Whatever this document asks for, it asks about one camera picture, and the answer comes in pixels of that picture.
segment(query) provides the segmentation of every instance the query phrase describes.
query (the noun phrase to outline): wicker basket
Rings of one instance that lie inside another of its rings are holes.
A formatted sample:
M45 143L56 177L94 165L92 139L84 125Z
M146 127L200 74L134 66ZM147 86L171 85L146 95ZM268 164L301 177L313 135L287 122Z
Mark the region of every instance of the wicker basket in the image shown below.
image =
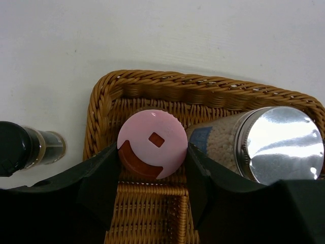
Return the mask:
M325 109L308 95L223 77L119 70L102 77L88 108L84 160L117 140L135 110L162 108L185 128L238 112L286 105L308 114L325 135ZM184 168L148 181L122 170L115 214L105 243L199 243L189 210Z

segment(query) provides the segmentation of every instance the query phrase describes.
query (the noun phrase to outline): pink bottle cap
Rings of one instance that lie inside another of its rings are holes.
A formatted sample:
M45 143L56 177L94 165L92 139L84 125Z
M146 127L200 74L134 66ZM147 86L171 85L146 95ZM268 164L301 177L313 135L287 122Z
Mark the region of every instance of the pink bottle cap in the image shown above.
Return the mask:
M161 110L144 110L131 116L117 139L121 162L140 177L162 179L184 162L187 137L182 124Z

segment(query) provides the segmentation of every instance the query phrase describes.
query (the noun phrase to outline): spice bottle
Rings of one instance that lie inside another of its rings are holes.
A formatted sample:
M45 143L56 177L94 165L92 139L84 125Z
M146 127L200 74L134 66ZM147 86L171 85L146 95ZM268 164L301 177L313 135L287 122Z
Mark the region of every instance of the spice bottle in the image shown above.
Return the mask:
M174 173L186 157L184 127L173 115L156 109L133 114L117 139L122 164L146 179L162 179Z
M51 164L64 156L66 143L55 132L0 121L0 176L37 164Z
M243 177L270 185L280 179L317 179L324 147L315 123L291 107L243 112L187 131L188 141Z

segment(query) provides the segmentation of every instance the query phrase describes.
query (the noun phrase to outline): silver lid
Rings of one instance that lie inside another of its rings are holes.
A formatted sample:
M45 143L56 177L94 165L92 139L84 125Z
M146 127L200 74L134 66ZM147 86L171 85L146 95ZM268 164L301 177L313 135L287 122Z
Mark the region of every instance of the silver lid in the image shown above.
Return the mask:
M305 113L268 107L244 122L236 160L244 177L265 185L280 179L317 179L324 146L317 126Z

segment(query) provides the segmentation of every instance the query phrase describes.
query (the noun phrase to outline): white background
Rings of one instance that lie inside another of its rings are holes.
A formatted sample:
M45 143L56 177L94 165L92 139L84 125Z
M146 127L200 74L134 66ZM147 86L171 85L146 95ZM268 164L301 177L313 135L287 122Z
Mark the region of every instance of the white background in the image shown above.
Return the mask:
M239 78L325 103L323 0L0 1L0 120L53 130L67 155L0 178L32 185L82 160L89 96L117 69Z

